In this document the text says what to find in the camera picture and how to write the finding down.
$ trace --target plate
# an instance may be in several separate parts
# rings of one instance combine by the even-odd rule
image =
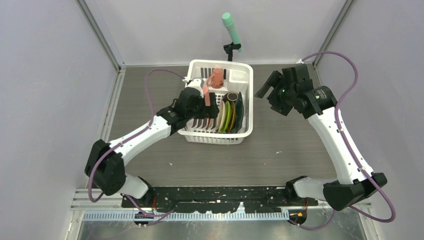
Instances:
[[[216,128],[215,121],[216,120],[217,120],[216,118],[210,119],[210,124],[209,124],[209,127],[207,128],[208,130],[211,130],[211,131],[215,130],[215,128]]]
[[[234,124],[236,123],[236,104],[232,101],[231,102],[231,108],[232,108],[232,116],[231,116],[231,123],[226,130],[226,133],[229,134],[231,130],[234,128]]]
[[[235,102],[235,124],[234,124],[234,128],[231,130],[231,134],[236,134],[239,132],[239,130],[242,128],[242,123],[243,123],[243,117],[244,117],[244,111],[245,111],[245,106],[243,105],[243,97],[242,97],[242,93],[239,92],[238,93],[238,99]]]
[[[216,119],[218,122],[216,123],[216,131],[218,132],[224,125],[225,122],[225,115],[226,115],[226,106],[223,101],[221,101],[221,104],[219,105],[219,114],[218,118]]]
[[[225,103],[225,108],[226,108],[226,115],[225,115],[225,120],[224,120],[224,124],[223,127],[221,128],[221,133],[225,133],[228,129],[228,125],[230,124],[230,120],[231,120],[231,116],[233,115],[232,113],[232,109],[231,109],[231,104],[229,101],[227,101]]]

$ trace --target black clamp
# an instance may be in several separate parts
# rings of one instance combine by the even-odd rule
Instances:
[[[200,96],[197,89],[186,87],[170,106],[162,108],[156,115],[167,121],[168,125],[171,126],[170,135],[172,135],[184,128],[190,119],[217,118],[219,109],[216,94],[210,92],[209,99],[210,106],[206,106],[205,99]]]
[[[242,45],[240,43],[234,44],[227,44],[224,45],[224,51],[226,54],[228,54],[228,62],[232,62],[233,61],[233,50],[239,50],[242,47]]]
[[[314,88],[305,64],[284,68],[282,73],[273,71],[254,96],[263,98],[271,87],[273,90],[267,97],[271,109],[284,116],[294,108],[307,119],[314,114],[321,115],[323,110],[337,104],[328,87]]]

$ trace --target gray tabletop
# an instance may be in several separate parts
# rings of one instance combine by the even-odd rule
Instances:
[[[287,65],[252,65],[254,92],[274,70]],[[144,78],[152,69],[129,67],[120,92],[110,138],[119,138],[150,119]],[[188,66],[172,66],[186,76]],[[318,86],[312,68],[309,74]],[[169,106],[184,84],[167,72],[155,72],[149,79],[154,110]],[[140,176],[153,186],[283,186],[286,181],[307,175],[335,178],[331,159],[318,134],[301,114],[288,116],[270,109],[266,99],[254,99],[253,132],[241,144],[216,145],[187,142],[175,133],[136,156],[126,171]]]

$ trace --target green plate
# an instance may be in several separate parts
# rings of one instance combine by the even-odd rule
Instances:
[[[231,130],[233,130],[234,124],[236,123],[236,104],[233,101],[231,102],[231,109],[232,109],[232,117],[231,117],[231,123],[229,124],[229,127],[226,130],[227,134],[229,134]]]
[[[226,116],[225,116],[225,124],[224,126],[221,128],[221,133],[225,133],[228,129],[228,125],[230,124],[230,120],[232,117],[232,109],[231,109],[231,104],[229,101],[227,101],[225,103],[225,108],[226,108]]]
[[[226,105],[223,101],[221,101],[221,104],[219,106],[222,106],[222,114],[220,115],[221,120],[219,122],[218,129],[216,130],[217,132],[220,132],[221,129],[223,128],[225,123],[226,113],[227,113]]]

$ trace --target cable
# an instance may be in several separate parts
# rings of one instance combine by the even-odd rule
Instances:
[[[149,222],[148,224],[146,224],[146,225],[145,225],[145,227],[150,227],[150,226],[153,226],[153,225],[158,224],[161,220],[163,220],[164,218],[166,218],[166,217],[167,217],[168,215],[170,215],[172,212],[174,212],[174,211],[173,211],[173,210],[171,210],[171,211],[169,211],[169,212],[167,212],[167,213],[165,213],[165,214],[162,214],[162,216],[161,216],[158,220],[154,220],[154,221],[152,221],[152,222]],[[98,237],[98,236],[95,236],[95,235],[94,235],[94,233],[93,233],[94,229],[91,229],[91,230],[88,232],[88,237],[89,237],[89,238],[92,238],[92,239],[95,239],[95,240],[114,240],[114,239],[117,239],[117,237],[121,236],[122,234],[125,234],[126,232],[128,232],[128,231],[130,231],[130,230],[132,230],[132,229],[134,229],[134,228],[136,228],[136,227],[135,227],[135,226],[128,227],[127,229],[125,229],[125,230],[121,231],[121,232],[120,232],[120,233],[118,233],[117,235],[115,235],[115,236],[111,236],[111,237]]]
[[[155,218],[155,217],[162,217],[162,216],[168,216],[170,213],[172,213],[173,212],[173,210],[171,210],[171,211],[169,211],[169,212],[167,212],[167,213],[164,213],[164,214],[151,214],[151,213],[148,213],[148,212],[146,212],[146,211],[144,211],[137,203],[136,203],[136,201],[133,199],[133,197],[132,196],[130,196],[130,195],[125,195],[128,199],[129,199],[129,201],[140,211],[140,212],[142,212],[146,217],[149,217],[149,218]]]
[[[156,197],[153,198],[153,204],[151,205],[151,210],[157,210],[158,208],[156,207]]]
[[[305,215],[306,215],[306,216],[308,215],[308,205],[309,205],[309,201],[308,201],[308,199],[306,198],[306,200],[305,200],[305,204],[303,205],[303,207],[305,208]]]
[[[301,229],[306,229],[306,230],[320,230],[320,229],[323,229],[323,228],[325,228],[325,227],[327,227],[332,221],[333,221],[333,218],[334,218],[334,215],[336,214],[336,210],[333,210],[332,211],[332,214],[331,214],[331,217],[330,217],[330,219],[327,221],[327,223],[326,224],[324,224],[324,225],[322,225],[322,226],[318,226],[318,227],[310,227],[310,226],[303,226],[303,225],[300,225],[300,224],[298,224],[297,222],[296,222],[296,220],[298,219],[297,217],[296,217],[296,219],[293,221],[293,220],[288,220],[291,224],[294,224],[294,225],[297,225],[299,228],[301,228]]]
[[[306,56],[305,58],[302,59],[302,62],[304,62],[305,60],[312,58],[314,56],[320,55],[320,54],[332,54],[332,55],[337,55],[339,57],[342,57],[343,59],[345,59],[353,68],[353,71],[355,73],[355,78],[353,80],[352,85],[350,85],[350,87],[341,95],[340,99],[338,100],[337,104],[335,105],[335,110],[334,110],[334,116],[335,116],[335,121],[337,124],[338,129],[342,129],[342,124],[340,123],[340,118],[339,118],[339,109],[340,106],[343,102],[343,100],[345,99],[345,97],[350,93],[350,91],[355,87],[355,85],[358,82],[358,69],[355,66],[354,62],[352,60],[350,60],[347,56],[336,52],[336,51],[319,51],[316,53],[313,53],[309,56]],[[354,150],[352,149],[351,144],[348,141],[348,138],[346,137],[346,134],[343,131],[340,131],[341,137],[343,138],[344,143],[346,144],[347,149],[349,150],[350,154],[353,157],[353,160],[355,161],[355,163],[358,166],[358,169],[360,169],[362,171],[362,173],[365,175],[365,177],[371,182],[371,184],[375,187],[375,189],[377,189],[377,191],[381,194],[381,196],[384,198],[384,200],[386,201],[386,203],[388,204],[390,211],[391,211],[391,216],[388,219],[382,219],[382,218],[377,218],[375,216],[372,216],[360,209],[358,209],[357,207],[354,206],[350,206],[350,208],[354,209],[355,211],[361,213],[362,215],[381,222],[381,223],[391,223],[395,220],[396,218],[396,210],[395,210],[395,206],[393,206],[393,203],[390,201],[389,197],[386,195],[386,193],[382,190],[382,188],[376,183],[376,181],[374,181],[374,179],[363,169],[363,166],[361,164],[361,162],[359,161],[358,157],[356,156]]]
[[[151,126],[152,126],[152,124],[153,124],[153,118],[155,117],[155,111],[154,111],[154,109],[153,109],[153,104],[152,104],[152,100],[151,100],[151,98],[150,98],[150,94],[149,94],[149,86],[148,86],[148,81],[149,81],[149,76],[150,76],[150,74],[152,74],[152,73],[154,73],[154,72],[159,72],[159,71],[163,71],[163,72],[168,72],[168,73],[171,73],[171,74],[174,74],[174,75],[177,75],[178,77],[180,77],[180,78],[182,78],[182,79],[184,79],[184,77],[182,76],[182,75],[180,75],[180,74],[178,74],[178,73],[176,73],[176,72],[173,72],[173,71],[171,71],[171,70],[167,70],[167,69],[155,69],[155,70],[152,70],[151,72],[149,72],[146,76],[145,76],[145,79],[144,79],[144,86],[145,86],[145,91],[146,91],[146,95],[147,95],[147,101],[148,101],[148,105],[149,105],[149,107],[150,107],[150,121],[148,122],[148,125],[144,128],[144,129],[142,129],[142,130],[140,130],[139,132],[137,132],[137,133],[135,133],[134,135],[132,135],[132,136],[130,136],[130,137],[128,137],[127,139],[125,139],[125,140],[123,140],[122,142],[120,142],[120,143],[118,143],[118,144],[116,144],[115,146],[113,146],[113,147],[111,147],[108,151],[106,151],[98,160],[97,160],[97,162],[94,164],[94,166],[93,166],[93,168],[92,168],[92,170],[91,170],[91,173],[90,173],[90,176],[89,176],[89,178],[88,178],[88,198],[90,199],[90,201],[92,201],[93,203],[95,203],[95,202],[97,202],[97,201],[99,201],[100,200],[100,198],[102,198],[102,196],[103,196],[103,192],[96,198],[96,199],[94,199],[94,197],[93,197],[93,192],[92,192],[92,188],[93,188],[93,179],[94,179],[94,173],[96,172],[96,170],[97,170],[97,168],[99,167],[99,165],[102,163],[102,161],[111,153],[111,152],[113,152],[114,150],[116,150],[117,148],[119,148],[120,146],[122,146],[123,144],[125,144],[125,143],[127,143],[127,142],[129,142],[129,141],[131,141],[132,139],[134,139],[134,138],[136,138],[136,137],[138,137],[138,136],[140,136],[141,134],[143,134],[144,132],[146,132]],[[136,204],[136,202],[133,200],[133,198],[131,197],[131,196],[129,196],[129,195],[126,195],[126,197],[134,204],[134,206],[140,211],[140,212],[142,212],[142,213],[145,213],[148,217],[162,217],[162,218],[160,218],[160,219],[158,219],[157,221],[160,221],[160,220],[162,220],[163,218],[165,218],[166,216],[168,216],[170,213],[172,213],[173,211],[171,210],[170,212],[167,212],[167,213],[164,213],[164,214],[158,214],[158,215],[155,215],[155,214],[150,214],[150,213],[147,213],[147,212],[145,212],[145,211],[143,211],[137,204]]]

